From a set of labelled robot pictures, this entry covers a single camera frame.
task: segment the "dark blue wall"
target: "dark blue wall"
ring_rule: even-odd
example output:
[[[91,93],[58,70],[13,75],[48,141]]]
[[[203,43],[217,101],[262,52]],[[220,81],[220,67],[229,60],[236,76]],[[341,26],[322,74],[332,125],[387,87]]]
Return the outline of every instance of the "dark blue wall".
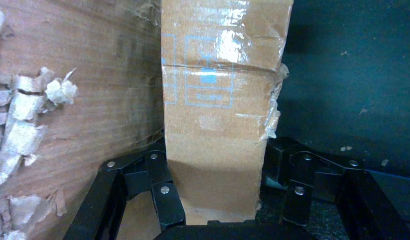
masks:
[[[278,136],[410,177],[410,0],[296,0],[283,62]]]

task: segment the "crumpled tape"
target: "crumpled tape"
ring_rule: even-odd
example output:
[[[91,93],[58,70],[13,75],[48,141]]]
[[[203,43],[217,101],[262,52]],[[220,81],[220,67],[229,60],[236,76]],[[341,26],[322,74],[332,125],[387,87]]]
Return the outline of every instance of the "crumpled tape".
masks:
[[[281,81],[275,86],[271,91],[270,96],[270,108],[268,111],[268,116],[264,122],[265,134],[261,136],[261,140],[267,138],[276,138],[275,130],[277,129],[278,120],[280,119],[281,113],[277,110],[277,98],[280,95],[281,87],[283,85],[283,80],[289,76],[289,69],[284,63],[281,63],[280,68],[277,72],[278,79]]]

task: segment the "cardboard box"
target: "cardboard box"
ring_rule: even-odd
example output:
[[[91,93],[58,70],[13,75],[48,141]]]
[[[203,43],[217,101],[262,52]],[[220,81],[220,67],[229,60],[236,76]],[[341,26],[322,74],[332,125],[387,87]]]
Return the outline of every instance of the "cardboard box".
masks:
[[[162,1],[167,157],[188,224],[255,217],[292,4]]]

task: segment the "silver bolt head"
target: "silver bolt head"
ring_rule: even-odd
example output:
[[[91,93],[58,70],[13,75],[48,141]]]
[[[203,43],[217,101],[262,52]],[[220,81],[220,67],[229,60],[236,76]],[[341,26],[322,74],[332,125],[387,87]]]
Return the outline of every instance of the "silver bolt head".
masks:
[[[167,186],[161,187],[161,193],[162,193],[162,194],[167,194],[167,193],[169,193],[169,187],[167,187]]]
[[[307,160],[307,161],[309,161],[309,160],[312,159],[312,157],[311,157],[310,155],[307,155],[307,154],[304,155],[303,158],[304,158],[305,160]]]
[[[301,186],[297,186],[297,187],[295,187],[295,193],[297,195],[303,195],[303,194],[305,194],[305,189]]]
[[[354,166],[354,167],[357,167],[357,166],[359,165],[358,162],[355,161],[355,160],[350,160],[350,161],[349,161],[349,164],[352,165],[352,166]]]

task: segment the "black metal frame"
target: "black metal frame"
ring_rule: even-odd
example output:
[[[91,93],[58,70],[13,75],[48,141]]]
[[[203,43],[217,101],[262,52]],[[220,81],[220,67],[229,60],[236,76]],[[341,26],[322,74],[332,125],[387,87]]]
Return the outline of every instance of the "black metal frame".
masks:
[[[116,239],[126,202],[147,191],[152,194],[162,231],[158,240],[315,239],[300,227],[308,223],[313,192],[336,196],[351,239],[410,239],[405,222],[360,162],[280,137],[269,140],[264,168],[271,169],[271,177],[287,188],[280,224],[248,220],[186,225],[161,139],[145,151],[101,165],[64,239]]]

